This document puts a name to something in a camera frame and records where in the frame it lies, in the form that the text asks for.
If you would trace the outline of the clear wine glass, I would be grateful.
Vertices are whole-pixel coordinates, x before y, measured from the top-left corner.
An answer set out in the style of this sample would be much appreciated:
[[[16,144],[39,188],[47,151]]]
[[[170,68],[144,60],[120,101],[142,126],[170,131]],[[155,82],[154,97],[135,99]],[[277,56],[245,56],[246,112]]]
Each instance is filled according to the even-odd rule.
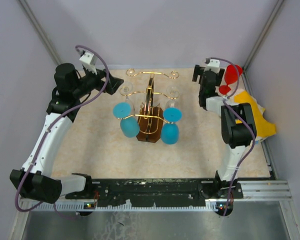
[[[125,102],[132,104],[132,100],[129,97],[129,94],[133,92],[133,84],[131,82],[124,82],[120,88],[119,93],[125,97]]]
[[[166,95],[168,98],[168,101],[165,104],[165,108],[180,108],[180,97],[181,97],[182,91],[181,89],[176,85],[170,85],[166,89]]]

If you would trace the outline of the red plastic wine glass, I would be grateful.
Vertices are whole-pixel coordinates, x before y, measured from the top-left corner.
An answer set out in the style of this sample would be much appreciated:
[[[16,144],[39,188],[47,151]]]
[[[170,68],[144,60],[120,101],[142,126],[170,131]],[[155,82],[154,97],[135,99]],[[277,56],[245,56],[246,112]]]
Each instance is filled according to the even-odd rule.
[[[231,91],[230,85],[238,82],[237,72],[238,72],[239,76],[241,76],[241,74],[243,72],[242,68],[239,65],[235,64],[234,66],[233,65],[227,66],[225,73],[224,73],[225,84],[221,85],[218,89],[222,95],[228,94]]]

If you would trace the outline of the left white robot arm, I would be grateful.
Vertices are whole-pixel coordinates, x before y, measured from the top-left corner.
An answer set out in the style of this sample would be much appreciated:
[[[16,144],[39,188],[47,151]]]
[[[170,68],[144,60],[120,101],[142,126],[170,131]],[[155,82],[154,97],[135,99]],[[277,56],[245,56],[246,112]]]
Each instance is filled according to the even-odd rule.
[[[56,87],[46,110],[45,122],[30,156],[19,170],[12,170],[10,181],[17,190],[15,206],[20,209],[19,198],[35,200],[39,204],[54,204],[59,197],[78,194],[87,199],[93,195],[92,178],[82,173],[66,177],[51,177],[54,161],[62,141],[74,123],[78,111],[89,101],[81,98],[93,90],[113,95],[124,80],[114,77],[107,68],[89,71],[84,67],[80,76],[71,63],[62,63],[55,69]]]

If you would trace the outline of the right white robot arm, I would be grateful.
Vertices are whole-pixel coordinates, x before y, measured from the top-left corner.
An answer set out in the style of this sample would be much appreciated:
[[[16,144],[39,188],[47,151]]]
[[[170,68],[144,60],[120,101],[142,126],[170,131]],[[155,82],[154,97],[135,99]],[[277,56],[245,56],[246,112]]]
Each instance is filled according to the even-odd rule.
[[[199,106],[220,117],[221,137],[226,144],[222,165],[216,171],[211,186],[200,189],[205,198],[225,198],[237,187],[237,173],[245,158],[244,153],[257,136],[252,106],[249,103],[233,103],[216,92],[224,72],[215,60],[206,66],[196,64],[192,76],[192,81],[200,85]]]

